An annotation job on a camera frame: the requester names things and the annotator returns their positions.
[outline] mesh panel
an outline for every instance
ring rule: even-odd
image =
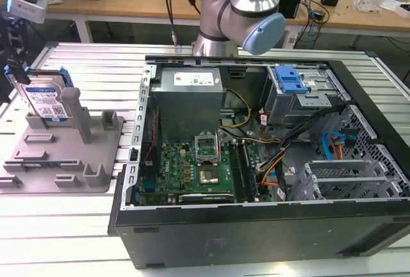
[[[357,141],[354,148],[343,147],[343,157],[347,159],[354,159],[358,156],[363,160],[376,160],[382,162],[388,168],[387,177],[399,177],[399,172],[395,169],[395,166],[392,164],[392,160],[386,157],[379,147],[375,144],[369,143],[370,136],[361,124],[360,120],[351,110],[345,110],[345,112],[340,116],[335,116],[336,124],[333,124],[333,128],[336,131],[340,131],[342,128],[357,128],[359,133],[357,134]],[[319,146],[320,155],[323,159],[327,159],[323,151],[322,146]],[[318,178],[335,178],[338,177],[338,172],[335,169],[321,169],[321,172]],[[343,173],[343,176],[355,176],[357,172],[355,170],[347,170]],[[401,177],[398,181],[400,188],[403,190],[400,197],[409,197],[410,196],[410,184],[409,180],[405,177]]]

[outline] sticker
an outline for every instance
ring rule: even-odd
[[[60,121],[68,118],[63,105],[56,100],[58,93],[54,88],[26,88],[27,97],[41,118]]]
[[[305,80],[305,81],[303,81],[303,84],[305,86],[316,86],[316,84],[313,80]]]
[[[23,164],[24,167],[41,167],[40,164]]]
[[[283,190],[281,190],[279,187],[277,189],[277,195],[279,198],[281,198],[282,201],[284,201],[286,195],[284,194]]]
[[[213,75],[210,72],[178,72],[174,74],[175,86],[213,86]]]
[[[294,167],[289,167],[289,171],[285,172],[284,175],[285,176],[293,176],[296,173],[296,170]]]
[[[268,125],[268,116],[267,115],[261,115],[261,124],[262,125]]]

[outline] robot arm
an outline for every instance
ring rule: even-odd
[[[202,0],[196,56],[236,56],[238,46],[253,55],[280,40],[286,19],[279,0]]]

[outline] green circuit board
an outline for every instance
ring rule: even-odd
[[[202,147],[202,152],[212,155],[210,144]],[[248,163],[231,165],[235,158],[231,159],[232,145],[221,143],[220,160],[218,165],[205,162],[197,165],[195,160],[195,142],[171,143],[167,142],[161,148],[160,173],[155,178],[147,178],[139,184],[142,193],[141,205],[169,205],[170,199],[175,199],[178,194],[232,194],[235,198],[235,187],[238,184],[234,180],[250,180],[252,193],[256,195],[256,177],[249,177],[254,173],[256,164],[260,163],[260,147],[257,144],[247,144]],[[233,173],[238,167],[251,167],[249,172],[242,168],[241,174]]]
[[[201,183],[201,171],[217,171],[217,183]],[[195,144],[165,143],[161,152],[161,175],[157,179],[159,192],[226,192],[234,194],[234,185],[227,146],[222,146],[217,166],[195,163]]]

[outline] aluminum extrusion table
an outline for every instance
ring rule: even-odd
[[[189,55],[191,49],[177,52]],[[90,114],[115,109],[127,122],[106,193],[0,197],[1,276],[410,276],[410,236],[369,258],[136,271],[121,239],[107,236],[106,227],[116,177],[131,143],[145,56],[175,53],[173,46],[64,43],[41,52],[32,68],[64,66]],[[343,61],[410,144],[410,91],[378,58],[363,52],[285,49],[265,56]],[[0,161],[9,157],[27,125],[26,104],[15,91],[10,97],[10,105],[0,106]]]

